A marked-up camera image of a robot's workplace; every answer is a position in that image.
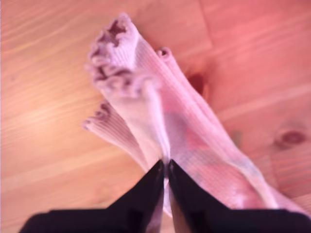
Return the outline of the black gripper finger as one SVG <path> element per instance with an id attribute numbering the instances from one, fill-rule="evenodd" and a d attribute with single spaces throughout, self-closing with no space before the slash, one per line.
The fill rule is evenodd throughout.
<path id="1" fill-rule="evenodd" d="M 229 209 L 201 188 L 176 161 L 169 162 L 169 183 L 193 233 L 229 233 Z"/>
<path id="2" fill-rule="evenodd" d="M 158 233 L 164 196 L 164 164 L 157 161 L 138 183 L 107 210 L 108 233 Z"/>

